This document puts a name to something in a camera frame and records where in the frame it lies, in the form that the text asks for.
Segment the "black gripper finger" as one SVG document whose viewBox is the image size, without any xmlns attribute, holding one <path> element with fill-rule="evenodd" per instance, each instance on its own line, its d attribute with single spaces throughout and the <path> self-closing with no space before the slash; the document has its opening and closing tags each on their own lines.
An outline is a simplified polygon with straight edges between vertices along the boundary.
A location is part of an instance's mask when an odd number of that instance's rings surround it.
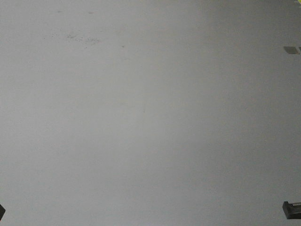
<svg viewBox="0 0 301 226">
<path fill-rule="evenodd" d="M 286 219 L 301 219 L 301 203 L 283 203 L 283 211 Z"/>
<path fill-rule="evenodd" d="M 3 218 L 4 214 L 5 214 L 5 208 L 2 205 L 0 205 L 0 219 Z"/>
</svg>

